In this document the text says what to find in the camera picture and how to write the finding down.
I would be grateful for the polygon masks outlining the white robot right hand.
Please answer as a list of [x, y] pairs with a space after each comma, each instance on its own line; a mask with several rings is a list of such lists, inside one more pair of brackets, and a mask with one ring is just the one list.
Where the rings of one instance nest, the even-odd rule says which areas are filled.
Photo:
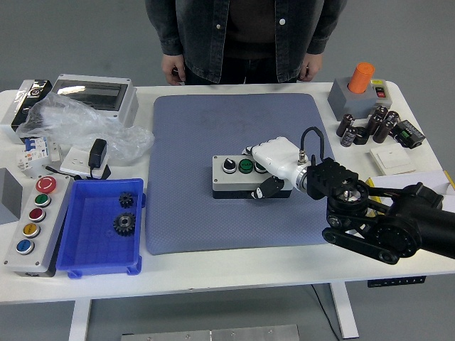
[[277, 137], [256, 146], [248, 146], [244, 155], [253, 157], [271, 176], [261, 183], [251, 196], [254, 199], [269, 198], [277, 194], [286, 184], [306, 192], [309, 157], [303, 149], [295, 146], [285, 137]]

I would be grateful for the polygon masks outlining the person's left hand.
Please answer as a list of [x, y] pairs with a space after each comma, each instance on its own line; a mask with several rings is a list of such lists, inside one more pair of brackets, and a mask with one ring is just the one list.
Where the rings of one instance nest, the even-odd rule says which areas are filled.
[[307, 53], [304, 56], [298, 80], [301, 82], [312, 81], [317, 73], [323, 67], [323, 55], [322, 54], [310, 54]]

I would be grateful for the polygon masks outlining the person's right hand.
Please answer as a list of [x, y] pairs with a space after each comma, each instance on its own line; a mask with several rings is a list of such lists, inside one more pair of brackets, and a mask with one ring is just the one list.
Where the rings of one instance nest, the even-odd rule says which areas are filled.
[[182, 85], [186, 80], [186, 71], [183, 55], [163, 54], [161, 69], [169, 85]]

